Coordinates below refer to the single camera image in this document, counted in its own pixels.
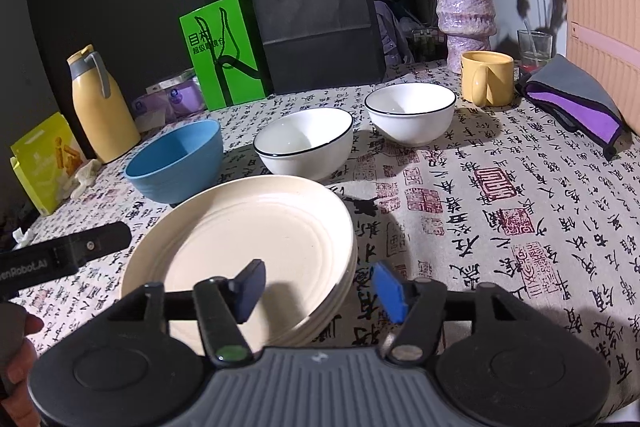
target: yellow package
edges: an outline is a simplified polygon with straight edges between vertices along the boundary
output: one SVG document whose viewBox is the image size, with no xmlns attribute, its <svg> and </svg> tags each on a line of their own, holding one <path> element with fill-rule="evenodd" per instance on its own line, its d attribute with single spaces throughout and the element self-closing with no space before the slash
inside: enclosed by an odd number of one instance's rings
<svg viewBox="0 0 640 427">
<path fill-rule="evenodd" d="M 14 172 L 34 206 L 43 216 L 52 214 L 68 196 L 69 178 L 86 161 L 65 117 L 50 116 L 11 150 Z"/>
</svg>

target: human hand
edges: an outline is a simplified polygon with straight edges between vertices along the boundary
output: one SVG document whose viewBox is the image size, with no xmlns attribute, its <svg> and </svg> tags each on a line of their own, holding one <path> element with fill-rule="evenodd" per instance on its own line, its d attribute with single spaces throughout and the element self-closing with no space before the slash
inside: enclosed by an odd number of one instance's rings
<svg viewBox="0 0 640 427">
<path fill-rule="evenodd" d="M 44 323 L 40 318 L 29 314 L 24 324 L 24 334 L 38 333 L 43 327 Z M 12 395 L 2 401 L 2 406 L 18 427 L 40 425 L 40 415 L 33 406 L 27 390 L 27 375 L 37 358 L 35 347 L 29 339 L 25 339 L 18 353 L 7 365 L 7 377 L 16 387 Z"/>
</svg>

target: green box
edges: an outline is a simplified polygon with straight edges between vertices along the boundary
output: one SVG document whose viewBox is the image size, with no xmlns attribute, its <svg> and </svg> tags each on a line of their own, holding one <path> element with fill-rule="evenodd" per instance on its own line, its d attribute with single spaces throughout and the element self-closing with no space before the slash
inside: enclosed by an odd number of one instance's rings
<svg viewBox="0 0 640 427">
<path fill-rule="evenodd" d="M 265 98 L 270 92 L 250 0 L 220 0 L 180 17 L 209 110 Z"/>
</svg>

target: blue bowl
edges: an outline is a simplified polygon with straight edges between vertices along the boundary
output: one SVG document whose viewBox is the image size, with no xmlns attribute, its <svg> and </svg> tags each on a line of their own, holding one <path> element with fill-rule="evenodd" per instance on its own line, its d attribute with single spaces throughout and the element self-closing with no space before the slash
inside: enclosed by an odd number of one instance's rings
<svg viewBox="0 0 640 427">
<path fill-rule="evenodd" d="M 198 121 L 151 142 L 133 156 L 124 175 L 150 200 L 182 203 L 216 184 L 223 155 L 220 124 Z"/>
</svg>

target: purple package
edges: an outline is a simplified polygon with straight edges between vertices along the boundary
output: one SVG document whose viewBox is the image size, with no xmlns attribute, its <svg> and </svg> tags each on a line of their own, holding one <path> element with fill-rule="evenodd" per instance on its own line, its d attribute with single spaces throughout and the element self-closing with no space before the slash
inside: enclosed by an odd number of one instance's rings
<svg viewBox="0 0 640 427">
<path fill-rule="evenodd" d="M 177 116 L 189 116 L 205 108 L 200 87 L 193 79 L 170 87 L 165 92 Z"/>
<path fill-rule="evenodd" d="M 169 102 L 169 97 L 164 91 L 152 92 L 137 97 L 131 104 L 134 116 L 142 116 L 148 112 L 164 110 L 164 121 L 175 121 L 174 105 Z"/>
</svg>

